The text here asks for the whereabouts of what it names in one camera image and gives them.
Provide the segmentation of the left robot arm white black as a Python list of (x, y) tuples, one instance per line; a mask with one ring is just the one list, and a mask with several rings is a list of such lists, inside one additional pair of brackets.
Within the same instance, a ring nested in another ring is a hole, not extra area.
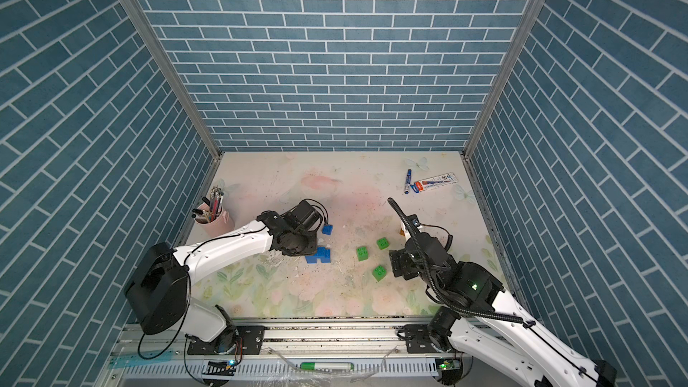
[(229, 313), (194, 298), (193, 285), (257, 254), (312, 256), (317, 252), (318, 231), (328, 223), (324, 205), (304, 199), (284, 213), (264, 211), (247, 225), (201, 243), (153, 245), (123, 289), (143, 337), (174, 328), (213, 354), (237, 352), (240, 336)]

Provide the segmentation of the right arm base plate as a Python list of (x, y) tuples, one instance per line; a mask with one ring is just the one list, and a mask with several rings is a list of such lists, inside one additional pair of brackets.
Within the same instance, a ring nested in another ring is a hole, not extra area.
[(397, 331), (410, 354), (446, 353), (451, 346), (437, 329), (425, 324), (406, 324)]

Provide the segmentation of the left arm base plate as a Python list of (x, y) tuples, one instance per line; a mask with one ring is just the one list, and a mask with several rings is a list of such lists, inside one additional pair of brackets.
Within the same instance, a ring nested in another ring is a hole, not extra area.
[(192, 337), (186, 352), (192, 356), (258, 355), (263, 347), (265, 331), (262, 325), (230, 326), (211, 342)]

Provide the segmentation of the long blue lego brick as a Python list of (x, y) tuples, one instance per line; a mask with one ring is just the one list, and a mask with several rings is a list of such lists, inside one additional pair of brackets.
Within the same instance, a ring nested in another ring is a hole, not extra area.
[(321, 259), (321, 257), (326, 253), (331, 254), (331, 250), (329, 248), (326, 248), (326, 247), (318, 247), (315, 256), (317, 256), (319, 259)]

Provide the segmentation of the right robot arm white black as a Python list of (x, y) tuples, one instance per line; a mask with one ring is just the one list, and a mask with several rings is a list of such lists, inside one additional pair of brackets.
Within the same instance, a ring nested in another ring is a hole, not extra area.
[(458, 262), (448, 245), (426, 232), (417, 216), (393, 199), (407, 238), (390, 252), (392, 273), (419, 278), (439, 304), (426, 331), (441, 353), (467, 353), (521, 386), (613, 386), (617, 371), (605, 360), (586, 358), (559, 340), (482, 265)]

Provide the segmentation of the green lego small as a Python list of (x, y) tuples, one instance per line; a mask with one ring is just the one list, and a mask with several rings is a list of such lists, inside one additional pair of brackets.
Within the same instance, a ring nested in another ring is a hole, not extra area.
[(390, 243), (387, 240), (387, 238), (379, 238), (378, 240), (376, 240), (376, 245), (380, 250), (385, 250), (389, 247)]

